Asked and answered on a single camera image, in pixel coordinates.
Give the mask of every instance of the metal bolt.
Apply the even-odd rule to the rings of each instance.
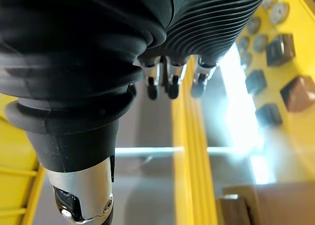
[[[112,207],[112,203],[113,203],[113,195],[110,196],[107,204],[105,205],[104,212],[108,211]]]
[[[71,214],[69,211],[65,210],[65,209],[62,209],[62,210],[61,210],[61,214],[62,214],[66,219],[69,219],[69,218],[72,217],[72,214]]]

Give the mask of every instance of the silver metal connector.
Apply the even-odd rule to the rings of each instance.
[[[217,64],[206,64],[202,58],[198,58],[196,69],[193,76],[191,95],[195,98],[201,97],[204,93],[208,81],[217,69]]]
[[[110,158],[77,172],[47,170],[61,214],[72,225],[100,225],[113,209]]]

